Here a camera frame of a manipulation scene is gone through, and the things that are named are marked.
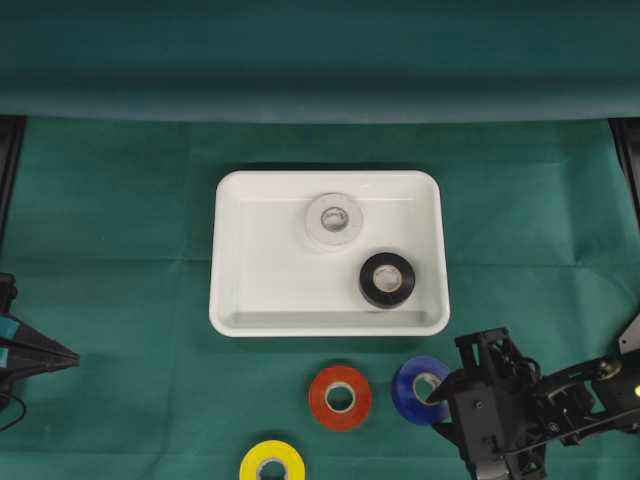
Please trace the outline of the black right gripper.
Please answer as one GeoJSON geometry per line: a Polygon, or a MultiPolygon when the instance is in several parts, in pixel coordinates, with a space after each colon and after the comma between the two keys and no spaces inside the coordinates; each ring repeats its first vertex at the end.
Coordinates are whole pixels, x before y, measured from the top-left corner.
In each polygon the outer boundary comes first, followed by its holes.
{"type": "Polygon", "coordinates": [[[597,362],[545,376],[505,328],[459,336],[455,345],[462,368],[426,400],[449,401],[452,421],[432,428],[458,449],[473,479],[545,479],[547,443],[570,439],[594,404],[584,383],[597,362]]]}

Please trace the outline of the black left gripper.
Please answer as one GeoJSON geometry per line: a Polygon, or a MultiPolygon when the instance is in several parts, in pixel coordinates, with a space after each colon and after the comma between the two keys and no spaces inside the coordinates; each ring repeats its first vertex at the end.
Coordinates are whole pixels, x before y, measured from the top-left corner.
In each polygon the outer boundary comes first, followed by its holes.
{"type": "Polygon", "coordinates": [[[10,312],[17,297],[12,274],[1,274],[1,387],[27,377],[80,365],[80,356],[10,312]]]}

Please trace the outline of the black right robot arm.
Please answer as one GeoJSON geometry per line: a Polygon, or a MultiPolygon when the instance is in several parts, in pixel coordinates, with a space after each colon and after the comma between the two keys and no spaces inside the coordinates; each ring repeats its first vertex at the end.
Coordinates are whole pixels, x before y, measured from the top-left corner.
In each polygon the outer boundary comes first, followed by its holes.
{"type": "Polygon", "coordinates": [[[462,361],[428,400],[450,418],[434,429],[474,479],[543,479],[546,446],[639,431],[639,353],[603,356],[545,375],[505,328],[455,340],[462,361]]]}

